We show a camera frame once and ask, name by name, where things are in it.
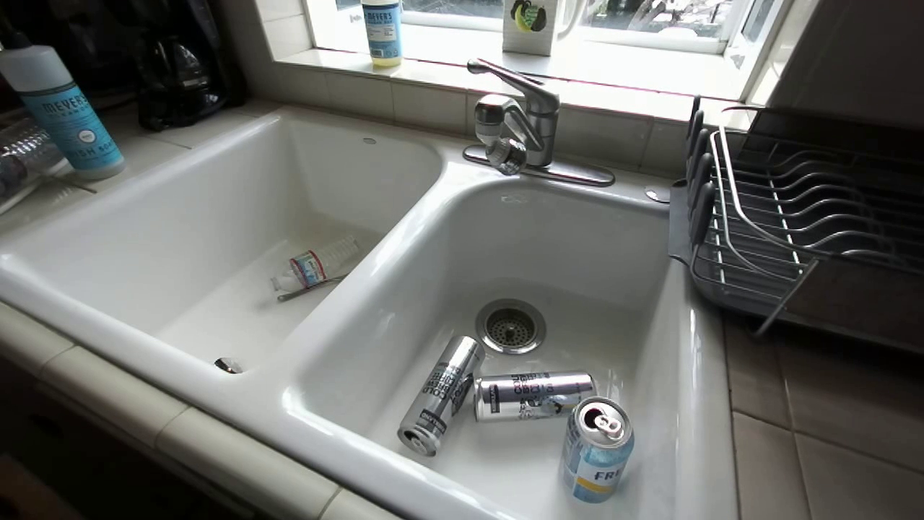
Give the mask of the teal spray bottle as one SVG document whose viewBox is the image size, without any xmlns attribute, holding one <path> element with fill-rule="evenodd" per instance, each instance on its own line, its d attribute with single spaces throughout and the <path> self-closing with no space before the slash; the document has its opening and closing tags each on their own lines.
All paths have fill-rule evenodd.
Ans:
<svg viewBox="0 0 924 520">
<path fill-rule="evenodd" d="M 83 181 L 124 168 L 122 148 L 53 47 L 2 49 L 0 74 Z"/>
</svg>

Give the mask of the white double basin sink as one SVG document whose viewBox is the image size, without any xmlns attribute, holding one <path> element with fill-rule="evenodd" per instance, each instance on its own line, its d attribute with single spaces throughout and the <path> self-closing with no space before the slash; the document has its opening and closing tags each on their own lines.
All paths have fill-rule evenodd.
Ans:
<svg viewBox="0 0 924 520">
<path fill-rule="evenodd" d="M 7 304 L 427 520 L 736 520 L 716 321 L 669 253 L 669 191 L 503 177 L 459 140 L 310 110 L 158 136 L 150 168 L 0 239 Z M 300 249 L 369 230 L 336 283 L 278 299 Z M 635 426 L 612 500 L 561 483 L 564 421 L 459 413 L 433 455 L 399 435 L 443 348 L 486 373 L 590 373 Z"/>
</svg>

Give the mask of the chrome sink faucet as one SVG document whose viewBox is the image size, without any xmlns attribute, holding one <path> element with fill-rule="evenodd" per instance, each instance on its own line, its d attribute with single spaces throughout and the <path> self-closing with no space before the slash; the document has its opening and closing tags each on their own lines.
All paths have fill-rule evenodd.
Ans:
<svg viewBox="0 0 924 520">
<path fill-rule="evenodd" d="M 590 187 L 607 187 L 615 181 L 609 169 L 561 169 L 551 164 L 561 113 L 561 99 L 551 88 L 486 58 L 469 60 L 469 70 L 473 74 L 490 71 L 513 86 L 513 96 L 489 91 L 476 101 L 476 140 L 463 151 L 469 161 L 489 164 L 503 177 Z"/>
</svg>

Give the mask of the short silver can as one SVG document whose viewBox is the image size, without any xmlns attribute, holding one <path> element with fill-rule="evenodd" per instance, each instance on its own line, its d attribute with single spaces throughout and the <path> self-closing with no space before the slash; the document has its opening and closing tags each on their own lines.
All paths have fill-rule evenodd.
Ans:
<svg viewBox="0 0 924 520">
<path fill-rule="evenodd" d="M 590 373 L 513 373 L 483 376 L 473 390 L 473 415 L 490 419 L 550 419 L 568 413 L 594 392 Z"/>
</svg>

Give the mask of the small tube in left basin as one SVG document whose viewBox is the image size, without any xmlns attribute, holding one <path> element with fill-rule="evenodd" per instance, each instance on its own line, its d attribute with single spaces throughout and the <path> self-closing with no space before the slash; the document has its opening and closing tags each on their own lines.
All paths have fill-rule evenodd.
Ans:
<svg viewBox="0 0 924 520">
<path fill-rule="evenodd" d="M 369 230 L 346 230 L 333 239 L 313 243 L 293 253 L 287 265 L 268 278 L 278 299 L 293 299 L 324 283 L 343 279 L 378 243 Z"/>
</svg>

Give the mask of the tall silver can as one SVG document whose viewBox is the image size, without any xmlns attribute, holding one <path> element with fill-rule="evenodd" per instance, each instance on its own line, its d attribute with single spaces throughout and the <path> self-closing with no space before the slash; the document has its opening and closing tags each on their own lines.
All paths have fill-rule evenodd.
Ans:
<svg viewBox="0 0 924 520">
<path fill-rule="evenodd" d="M 417 452 L 433 455 L 464 403 L 486 348 L 470 334 L 456 334 L 433 364 L 418 396 L 407 408 L 395 435 Z"/>
</svg>

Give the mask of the upright blue white can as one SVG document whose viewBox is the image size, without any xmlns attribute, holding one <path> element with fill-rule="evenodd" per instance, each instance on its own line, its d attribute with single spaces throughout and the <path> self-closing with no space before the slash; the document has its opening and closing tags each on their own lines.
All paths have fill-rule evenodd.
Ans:
<svg viewBox="0 0 924 520">
<path fill-rule="evenodd" d="M 565 424 L 561 480 L 583 502 L 603 502 L 617 491 L 635 448 L 629 415 L 609 399 L 583 399 Z"/>
</svg>

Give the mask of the white mug with green design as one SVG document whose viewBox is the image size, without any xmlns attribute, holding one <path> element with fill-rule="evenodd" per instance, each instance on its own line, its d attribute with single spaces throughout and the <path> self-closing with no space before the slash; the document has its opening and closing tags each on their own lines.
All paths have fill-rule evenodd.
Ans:
<svg viewBox="0 0 924 520">
<path fill-rule="evenodd" d="M 503 49 L 513 55 L 551 55 L 558 0 L 503 0 Z"/>
</svg>

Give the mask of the blue label soap dispenser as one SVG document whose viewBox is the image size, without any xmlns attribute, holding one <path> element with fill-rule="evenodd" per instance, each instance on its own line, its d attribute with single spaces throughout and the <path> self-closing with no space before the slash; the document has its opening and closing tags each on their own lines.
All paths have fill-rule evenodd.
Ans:
<svg viewBox="0 0 924 520">
<path fill-rule="evenodd" d="M 376 70 L 402 64 L 402 2 L 399 0 L 362 0 L 366 47 Z"/>
</svg>

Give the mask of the black coffee maker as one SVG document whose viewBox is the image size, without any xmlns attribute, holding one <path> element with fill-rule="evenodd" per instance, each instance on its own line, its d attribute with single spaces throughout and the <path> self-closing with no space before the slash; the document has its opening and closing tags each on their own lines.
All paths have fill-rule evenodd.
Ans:
<svg viewBox="0 0 924 520">
<path fill-rule="evenodd" d="M 138 120 L 192 126 L 249 99 L 210 0 L 132 0 L 138 18 Z"/>
</svg>

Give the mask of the clear plastic container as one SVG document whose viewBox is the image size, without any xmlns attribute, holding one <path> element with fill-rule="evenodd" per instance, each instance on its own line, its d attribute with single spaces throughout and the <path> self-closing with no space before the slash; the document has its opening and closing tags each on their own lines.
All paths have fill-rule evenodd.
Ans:
<svg viewBox="0 0 924 520">
<path fill-rule="evenodd" d="M 69 161 L 62 148 L 27 110 L 0 114 L 0 214 L 57 181 L 67 169 Z"/>
</svg>

